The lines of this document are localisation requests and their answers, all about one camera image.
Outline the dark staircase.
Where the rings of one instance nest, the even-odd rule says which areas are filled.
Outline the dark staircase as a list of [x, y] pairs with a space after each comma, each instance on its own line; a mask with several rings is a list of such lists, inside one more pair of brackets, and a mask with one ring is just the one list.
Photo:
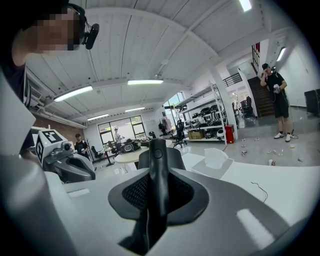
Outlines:
[[257, 116], [259, 118], [273, 116], [274, 107], [267, 87], [261, 86], [260, 79], [258, 77], [248, 79], [247, 81], [253, 95]]

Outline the round beige table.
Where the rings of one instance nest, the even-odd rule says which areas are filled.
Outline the round beige table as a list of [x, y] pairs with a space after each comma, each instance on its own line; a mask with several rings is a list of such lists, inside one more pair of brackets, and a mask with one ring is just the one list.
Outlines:
[[140, 149], [138, 149], [135, 152], [129, 152], [129, 153], [120, 153], [115, 157], [115, 161], [119, 164], [129, 164], [129, 163], [138, 163], [139, 162], [139, 156], [140, 154], [144, 153], [149, 149], [149, 141], [137, 141], [141, 143]]

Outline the red box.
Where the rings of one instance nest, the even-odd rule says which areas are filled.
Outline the red box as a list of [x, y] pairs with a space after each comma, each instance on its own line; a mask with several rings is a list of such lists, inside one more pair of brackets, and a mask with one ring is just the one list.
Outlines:
[[225, 138], [228, 144], [235, 143], [235, 129], [233, 124], [228, 124], [225, 126]]

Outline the black platform cart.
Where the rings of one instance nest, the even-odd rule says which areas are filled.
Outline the black platform cart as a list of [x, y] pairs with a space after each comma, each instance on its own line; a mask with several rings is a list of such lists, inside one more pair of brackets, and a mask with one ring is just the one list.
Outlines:
[[320, 89], [304, 92], [306, 111], [320, 117]]

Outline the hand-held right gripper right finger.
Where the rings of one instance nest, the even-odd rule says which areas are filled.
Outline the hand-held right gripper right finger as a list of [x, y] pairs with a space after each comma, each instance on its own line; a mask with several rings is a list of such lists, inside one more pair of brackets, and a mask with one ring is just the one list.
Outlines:
[[193, 223], [209, 204], [209, 193], [200, 183], [171, 169], [168, 176], [168, 225]]

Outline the white metal shelf rack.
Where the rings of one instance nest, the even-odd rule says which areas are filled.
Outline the white metal shelf rack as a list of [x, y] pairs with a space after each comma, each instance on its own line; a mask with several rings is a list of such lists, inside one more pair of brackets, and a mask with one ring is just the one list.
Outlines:
[[[207, 87], [177, 104], [174, 110], [183, 119], [187, 141], [227, 144], [225, 126], [228, 119], [217, 85], [209, 82]], [[200, 130], [204, 132], [205, 138], [189, 140], [188, 132]]]

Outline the clothes rack with garments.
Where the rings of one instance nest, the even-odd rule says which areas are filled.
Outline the clothes rack with garments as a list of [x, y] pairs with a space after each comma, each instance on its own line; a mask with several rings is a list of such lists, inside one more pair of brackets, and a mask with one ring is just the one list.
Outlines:
[[172, 124], [169, 118], [161, 118], [158, 124], [158, 128], [161, 131], [162, 135], [168, 135], [172, 132]]

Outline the black office chair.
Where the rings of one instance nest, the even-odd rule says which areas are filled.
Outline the black office chair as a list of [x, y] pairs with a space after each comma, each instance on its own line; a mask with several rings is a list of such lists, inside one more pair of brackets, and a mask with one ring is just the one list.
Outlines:
[[187, 145], [184, 134], [184, 123], [181, 120], [177, 121], [176, 135], [174, 135], [172, 138], [175, 140], [173, 148], [175, 148], [176, 146], [180, 146], [182, 148], [183, 144]]
[[104, 156], [104, 153], [101, 152], [101, 151], [97, 151], [96, 148], [94, 146], [91, 146], [91, 152], [93, 153], [93, 156], [94, 156], [94, 160], [97, 161], [97, 160], [101, 160]]

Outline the white rectangular table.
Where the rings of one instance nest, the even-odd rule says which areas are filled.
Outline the white rectangular table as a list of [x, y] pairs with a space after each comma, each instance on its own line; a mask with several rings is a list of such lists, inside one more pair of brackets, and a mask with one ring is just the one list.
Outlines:
[[[185, 168], [204, 156], [182, 156]], [[289, 225], [309, 217], [320, 199], [320, 166], [268, 166], [236, 162], [220, 179], [246, 190], [276, 211]]]

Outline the cardboard box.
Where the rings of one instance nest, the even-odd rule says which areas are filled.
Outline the cardboard box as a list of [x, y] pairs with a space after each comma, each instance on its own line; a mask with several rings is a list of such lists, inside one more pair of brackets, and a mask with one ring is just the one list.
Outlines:
[[203, 130], [189, 131], [188, 133], [189, 140], [201, 140], [205, 138]]

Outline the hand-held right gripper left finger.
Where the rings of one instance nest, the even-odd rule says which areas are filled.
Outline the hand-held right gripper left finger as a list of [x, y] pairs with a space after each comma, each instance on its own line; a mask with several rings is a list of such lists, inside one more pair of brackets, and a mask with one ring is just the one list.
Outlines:
[[113, 187], [108, 202], [123, 219], [139, 220], [147, 209], [149, 174], [139, 174]]

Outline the black balcony railing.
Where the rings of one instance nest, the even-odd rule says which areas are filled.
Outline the black balcony railing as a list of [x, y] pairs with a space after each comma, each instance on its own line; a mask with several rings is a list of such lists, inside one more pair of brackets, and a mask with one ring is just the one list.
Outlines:
[[239, 82], [242, 82], [243, 80], [242, 80], [240, 74], [237, 72], [237, 73], [223, 79], [222, 81], [226, 87], [230, 87], [230, 86], [235, 85]]

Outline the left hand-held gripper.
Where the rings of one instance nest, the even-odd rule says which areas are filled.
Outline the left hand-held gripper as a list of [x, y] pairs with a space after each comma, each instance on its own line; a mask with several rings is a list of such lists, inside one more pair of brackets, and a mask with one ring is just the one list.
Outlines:
[[57, 174], [62, 183], [96, 179], [92, 162], [78, 154], [73, 143], [54, 129], [38, 131], [35, 153], [42, 169]]

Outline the person's dark t-shirt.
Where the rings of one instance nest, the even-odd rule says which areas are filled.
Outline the person's dark t-shirt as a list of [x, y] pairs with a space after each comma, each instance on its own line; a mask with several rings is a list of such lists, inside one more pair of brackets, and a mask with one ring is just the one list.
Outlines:
[[26, 81], [25, 67], [12, 61], [0, 67], [0, 155], [19, 154], [35, 158], [31, 128], [36, 121], [30, 112], [31, 88]]

